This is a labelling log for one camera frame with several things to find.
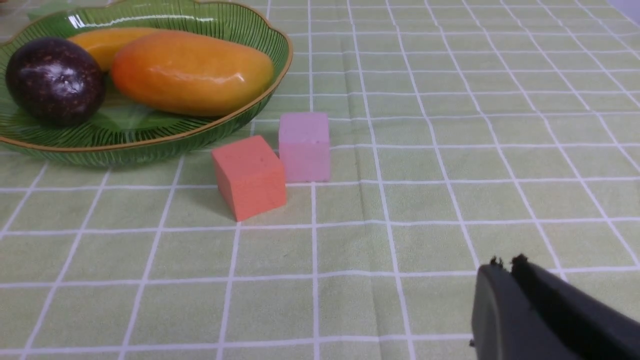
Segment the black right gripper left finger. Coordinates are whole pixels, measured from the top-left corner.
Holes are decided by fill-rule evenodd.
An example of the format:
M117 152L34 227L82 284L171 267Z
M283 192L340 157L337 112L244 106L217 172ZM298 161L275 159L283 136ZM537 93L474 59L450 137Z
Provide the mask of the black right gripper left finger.
M477 270L471 344L478 360L579 360L544 323L501 258Z

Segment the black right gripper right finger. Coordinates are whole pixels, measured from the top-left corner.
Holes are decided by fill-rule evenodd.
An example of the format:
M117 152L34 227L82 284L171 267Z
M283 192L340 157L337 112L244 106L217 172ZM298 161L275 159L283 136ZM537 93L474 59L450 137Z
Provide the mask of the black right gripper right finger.
M551 332L581 360L638 360L639 322L529 262L512 258L510 274Z

